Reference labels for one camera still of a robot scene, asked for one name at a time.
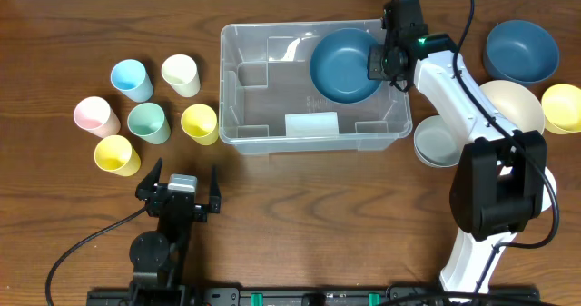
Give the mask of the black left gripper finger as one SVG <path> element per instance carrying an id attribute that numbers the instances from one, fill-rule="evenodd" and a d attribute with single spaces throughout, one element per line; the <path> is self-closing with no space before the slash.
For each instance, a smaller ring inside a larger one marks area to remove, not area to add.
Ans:
<path id="1" fill-rule="evenodd" d="M 212 167 L 209 189 L 209 213 L 220 213 L 222 207 L 222 194 L 218 184 L 217 167 Z"/>
<path id="2" fill-rule="evenodd" d="M 150 172 L 138 183 L 135 197 L 140 201 L 151 201 L 157 196 L 157 184 L 162 172 L 162 158 L 159 158 Z"/>

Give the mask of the dark blue bowl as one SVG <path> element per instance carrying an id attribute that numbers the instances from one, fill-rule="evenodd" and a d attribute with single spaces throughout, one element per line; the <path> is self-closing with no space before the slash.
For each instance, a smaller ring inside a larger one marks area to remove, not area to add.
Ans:
<path id="1" fill-rule="evenodd" d="M 327 99 L 339 104 L 356 104 L 374 93 L 381 81 L 368 77 L 368 60 L 377 41 L 357 28 L 341 28 L 325 36 L 310 59 L 310 78 Z"/>
<path id="2" fill-rule="evenodd" d="M 525 20 L 509 20 L 488 34 L 483 52 L 487 73 L 525 87 L 550 78 L 559 67 L 560 51 L 543 27 Z"/>

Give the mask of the clear plastic storage bin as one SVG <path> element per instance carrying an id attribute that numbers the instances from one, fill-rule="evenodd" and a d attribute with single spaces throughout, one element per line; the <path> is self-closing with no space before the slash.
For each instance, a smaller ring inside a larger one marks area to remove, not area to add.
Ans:
<path id="1" fill-rule="evenodd" d="M 383 82 L 368 98 L 336 103 L 310 76 L 319 42 L 341 29 L 376 42 L 378 20 L 230 24 L 221 31 L 219 129 L 242 154 L 384 150 L 413 128 L 409 97 Z"/>

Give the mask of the grey small bowl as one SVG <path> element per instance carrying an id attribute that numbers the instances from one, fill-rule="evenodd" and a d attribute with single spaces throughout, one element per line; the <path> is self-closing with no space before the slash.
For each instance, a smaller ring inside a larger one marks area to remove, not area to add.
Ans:
<path id="1" fill-rule="evenodd" d="M 414 132 L 414 151 L 425 165 L 434 168 L 456 166 L 461 155 L 440 115 L 430 116 L 419 123 Z"/>

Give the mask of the beige bowl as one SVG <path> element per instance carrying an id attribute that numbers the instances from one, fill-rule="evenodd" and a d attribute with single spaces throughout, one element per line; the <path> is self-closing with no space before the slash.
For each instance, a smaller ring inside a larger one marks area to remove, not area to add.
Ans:
<path id="1" fill-rule="evenodd" d="M 545 115 L 541 103 L 525 86 L 506 80 L 494 80 L 482 84 L 480 89 L 520 131 L 545 131 Z"/>

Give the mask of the yellow small bowl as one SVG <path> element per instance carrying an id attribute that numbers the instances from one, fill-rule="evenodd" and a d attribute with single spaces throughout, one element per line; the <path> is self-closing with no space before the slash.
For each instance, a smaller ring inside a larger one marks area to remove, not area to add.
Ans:
<path id="1" fill-rule="evenodd" d="M 580 89 L 572 84 L 555 84 L 542 95 L 546 129 L 555 134 L 580 132 Z"/>

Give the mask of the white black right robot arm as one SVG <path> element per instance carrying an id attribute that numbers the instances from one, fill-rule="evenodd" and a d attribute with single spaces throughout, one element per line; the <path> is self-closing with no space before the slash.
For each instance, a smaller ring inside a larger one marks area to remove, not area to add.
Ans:
<path id="1" fill-rule="evenodd" d="M 382 27 L 385 42 L 369 54 L 369 78 L 401 92 L 417 88 L 461 150 L 449 193 L 458 235 L 439 283 L 458 300 L 486 293 L 501 252 L 521 246 L 515 237 L 530 220 L 546 209 L 553 213 L 547 237 L 526 249 L 542 248 L 556 236 L 560 213 L 546 175 L 546 141 L 494 107 L 465 68 L 462 44 L 429 32 L 419 0 L 386 3 Z"/>

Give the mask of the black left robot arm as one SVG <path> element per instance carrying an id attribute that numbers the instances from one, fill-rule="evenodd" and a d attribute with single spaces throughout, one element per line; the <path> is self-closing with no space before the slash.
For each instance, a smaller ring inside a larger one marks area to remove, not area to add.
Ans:
<path id="1" fill-rule="evenodd" d="M 138 235 L 131 244 L 133 279 L 126 303 L 130 306 L 199 305 L 196 289 L 182 284 L 182 274 L 192 225 L 206 222 L 209 214 L 221 211 L 222 195 L 216 169 L 212 168 L 207 203 L 196 202 L 196 177 L 173 174 L 168 183 L 162 183 L 161 171 L 162 160 L 158 160 L 136 187 L 136 198 L 144 202 L 145 211 L 158 224 L 154 231 Z"/>

